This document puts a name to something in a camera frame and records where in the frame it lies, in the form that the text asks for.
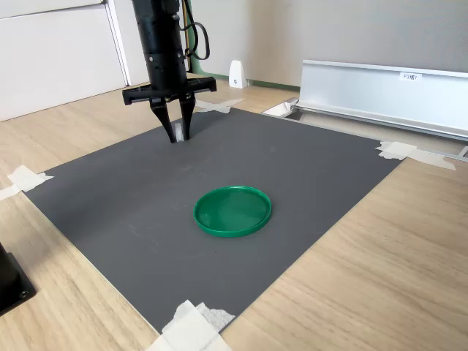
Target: cabinet door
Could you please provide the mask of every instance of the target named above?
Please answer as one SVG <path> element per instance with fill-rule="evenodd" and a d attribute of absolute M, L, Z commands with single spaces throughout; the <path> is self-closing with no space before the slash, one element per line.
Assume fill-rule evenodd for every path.
<path fill-rule="evenodd" d="M 100 4 L 102 0 L 2 0 L 0 18 Z"/>
<path fill-rule="evenodd" d="M 104 5 L 0 20 L 0 121 L 125 86 Z"/>

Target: cable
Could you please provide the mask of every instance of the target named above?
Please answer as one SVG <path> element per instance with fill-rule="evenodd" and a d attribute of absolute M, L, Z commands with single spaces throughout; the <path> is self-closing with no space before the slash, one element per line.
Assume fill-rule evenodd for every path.
<path fill-rule="evenodd" d="M 195 57 L 197 60 L 206 60 L 208 57 L 210 57 L 210 43 L 208 41 L 208 33 L 206 32 L 206 29 L 205 27 L 203 26 L 203 24 L 199 23 L 199 22 L 195 22 L 193 20 L 193 16 L 192 16 L 192 11 L 190 10 L 190 6 L 189 6 L 189 0 L 182 0 L 184 3 L 185 3 L 185 9 L 186 9 L 186 12 L 187 12 L 187 15 L 189 16 L 189 19 L 190 19 L 190 24 L 187 25 L 186 27 L 183 27 L 183 28 L 180 28 L 179 26 L 179 29 L 181 31 L 187 31 L 189 30 L 190 28 L 192 28 L 193 30 L 193 34 L 194 34 L 194 37 L 195 37 L 195 44 L 193 46 L 192 49 L 190 48 L 187 48 L 185 49 L 185 56 L 188 58 L 190 56 L 193 56 Z M 205 37 L 205 51 L 206 51 L 206 54 L 205 54 L 205 57 L 201 58 L 199 57 L 195 51 L 197 50 L 197 47 L 198 47 L 198 32 L 197 32 L 197 26 L 200 27 L 200 29 L 202 30 L 203 32 L 203 36 Z"/>

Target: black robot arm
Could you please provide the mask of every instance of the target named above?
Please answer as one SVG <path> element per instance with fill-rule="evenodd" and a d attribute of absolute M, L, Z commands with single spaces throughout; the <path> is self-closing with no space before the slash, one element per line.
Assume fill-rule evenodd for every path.
<path fill-rule="evenodd" d="M 167 113 L 167 102 L 178 99 L 182 112 L 184 139 L 190 138 L 190 121 L 195 108 L 195 93 L 216 91 L 214 78 L 188 79 L 184 60 L 190 56 L 207 59 L 210 55 L 208 35 L 205 28 L 193 21 L 187 0 L 186 11 L 191 23 L 180 28 L 179 0 L 133 0 L 140 40 L 145 54 L 146 68 L 150 84 L 122 91 L 125 105 L 133 102 L 149 101 L 150 108 L 165 128 L 170 142 L 176 138 Z M 206 57 L 200 58 L 195 50 L 198 46 L 196 26 L 202 29 L 206 44 Z M 192 49 L 182 50 L 180 31 L 193 29 L 195 45 Z"/>

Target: masking tape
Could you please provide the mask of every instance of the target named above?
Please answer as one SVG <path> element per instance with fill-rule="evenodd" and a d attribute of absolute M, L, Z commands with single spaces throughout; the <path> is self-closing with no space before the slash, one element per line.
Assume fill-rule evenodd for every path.
<path fill-rule="evenodd" d="M 210 102 L 202 101 L 197 99 L 196 106 L 201 107 L 202 110 L 198 112 L 210 112 L 210 111 L 218 111 L 222 113 L 229 113 L 231 106 L 237 104 L 238 102 L 244 101 L 245 99 L 236 99 L 236 100 L 228 100 L 225 102 L 221 102 L 220 104 L 211 104 Z"/>
<path fill-rule="evenodd" d="M 453 164 L 444 160 L 444 156 L 420 150 L 414 145 L 399 142 L 391 143 L 388 141 L 381 141 L 380 144 L 381 146 L 376 149 L 381 150 L 382 152 L 379 156 L 386 159 L 404 159 L 405 157 L 409 157 L 428 165 L 456 170 Z"/>
<path fill-rule="evenodd" d="M 25 165 L 21 165 L 7 177 L 13 185 L 0 190 L 0 200 L 16 195 L 20 191 L 28 192 L 53 178 L 45 173 L 36 174 Z"/>
<path fill-rule="evenodd" d="M 230 351 L 218 332 L 233 318 L 226 311 L 208 309 L 204 303 L 195 308 L 187 300 L 177 307 L 173 320 L 147 351 Z"/>

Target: green lid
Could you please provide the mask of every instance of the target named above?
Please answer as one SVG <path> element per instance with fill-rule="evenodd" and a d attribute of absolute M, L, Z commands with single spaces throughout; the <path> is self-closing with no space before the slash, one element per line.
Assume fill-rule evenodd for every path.
<path fill-rule="evenodd" d="M 270 219 L 271 201 L 249 186 L 226 186 L 202 196 L 193 210 L 196 223 L 209 234 L 234 238 L 256 232 Z"/>

